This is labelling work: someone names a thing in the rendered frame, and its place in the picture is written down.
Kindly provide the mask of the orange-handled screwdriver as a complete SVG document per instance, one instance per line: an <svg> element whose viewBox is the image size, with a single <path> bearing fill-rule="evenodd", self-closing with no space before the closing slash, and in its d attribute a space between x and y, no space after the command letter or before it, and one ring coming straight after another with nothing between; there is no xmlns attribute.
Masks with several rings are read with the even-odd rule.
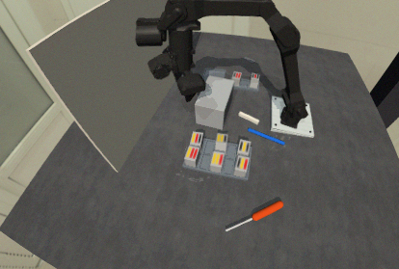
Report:
<svg viewBox="0 0 399 269"><path fill-rule="evenodd" d="M258 221L259 219L274 213L275 211L279 210L282 207L283 207L283 202L281 202L281 201L274 202L273 204L270 204L267 207L265 207L265 208L259 210L258 212L254 213L252 215L252 218L249 218L248 220L246 220L246 221L244 221L244 222L242 222L242 223L240 223L238 225L232 226L232 227L226 229L226 231L228 231L230 229L237 228L237 227L245 224L246 222L251 221L252 219L254 219L255 221Z"/></svg>

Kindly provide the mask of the cream cylinder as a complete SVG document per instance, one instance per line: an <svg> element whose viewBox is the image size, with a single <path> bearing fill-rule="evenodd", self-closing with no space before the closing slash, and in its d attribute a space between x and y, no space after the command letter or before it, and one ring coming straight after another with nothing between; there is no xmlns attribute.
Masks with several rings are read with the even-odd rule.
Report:
<svg viewBox="0 0 399 269"><path fill-rule="evenodd" d="M246 119L248 121L251 121L251 122L255 123L256 125L258 125L258 123L259 123L259 120L255 119L255 118L253 118L253 117L251 117L249 115L246 115L246 114L244 114L242 112L239 112L239 117L241 117L243 119Z"/></svg>

